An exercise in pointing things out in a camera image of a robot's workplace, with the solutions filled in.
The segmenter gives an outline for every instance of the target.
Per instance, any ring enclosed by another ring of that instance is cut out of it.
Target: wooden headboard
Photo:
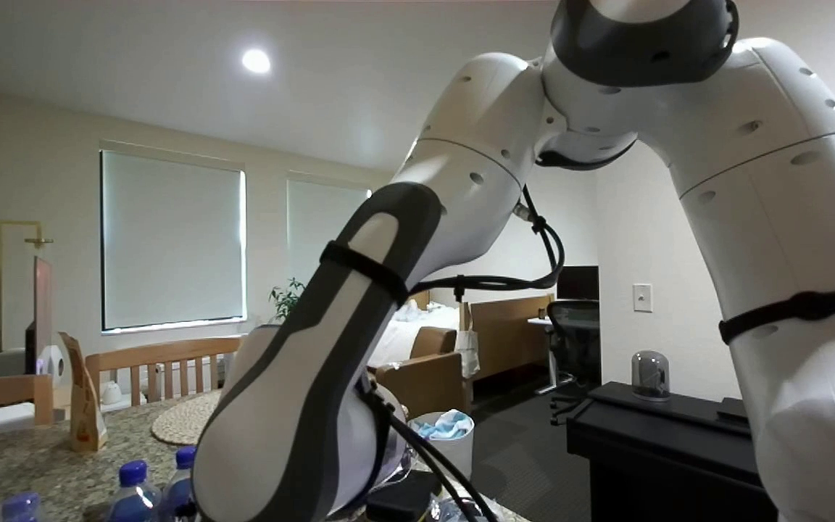
[[[545,313],[548,303],[550,292],[470,304],[482,365],[476,379],[545,361],[545,330],[527,320]]]

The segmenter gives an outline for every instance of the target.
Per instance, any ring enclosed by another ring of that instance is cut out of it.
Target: white wall
[[[743,34],[795,47],[835,89],[835,4],[738,0]],[[602,376],[630,384],[630,356],[651,347],[672,365],[672,392],[738,395],[718,343],[718,304],[667,168],[637,149],[602,171],[598,189],[602,268]],[[650,282],[656,313],[631,313],[631,282]]]
[[[103,337],[99,330],[100,142],[158,149],[247,165],[253,324],[271,317],[267,292],[271,284],[285,284],[289,278],[285,246],[287,175],[369,179],[370,187],[385,179],[385,175],[376,171],[358,171],[0,97],[0,221],[42,221],[47,234],[54,240],[47,255],[54,278],[54,327],[76,334],[83,343],[83,352],[247,330],[247,324],[121,337]]]

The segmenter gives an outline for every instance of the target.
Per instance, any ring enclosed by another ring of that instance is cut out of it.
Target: table
[[[103,414],[108,439],[99,452],[73,452],[67,423],[53,429],[0,432],[0,503],[11,494],[38,494],[41,519],[103,519],[116,497],[116,471],[142,459],[150,481],[164,485],[174,477],[174,445],[150,436],[154,421],[182,401],[145,403]],[[502,522],[525,522],[498,503]]]
[[[567,419],[567,452],[592,461],[592,522],[775,522],[737,403],[595,388]]]

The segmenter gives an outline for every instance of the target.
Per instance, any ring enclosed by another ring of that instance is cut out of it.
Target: clear plastic bottle
[[[193,465],[193,448],[176,450],[176,474],[163,490],[163,522],[198,522],[198,506],[192,490],[192,465]]]
[[[41,522],[38,506],[41,497],[34,494],[8,497],[0,510],[2,522]]]
[[[118,497],[109,506],[108,522],[157,522],[157,498],[148,490],[148,465],[124,461],[118,466]]]

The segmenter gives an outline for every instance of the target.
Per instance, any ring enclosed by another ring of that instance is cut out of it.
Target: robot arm
[[[242,343],[199,439],[199,510],[325,519],[385,481],[402,448],[358,384],[393,308],[495,240],[531,152],[598,168],[641,139],[731,320],[766,490],[792,522],[835,522],[835,98],[786,47],[734,37],[731,0],[561,0],[543,62],[470,62],[285,327]],[[828,297],[822,317],[786,304],[799,292]]]

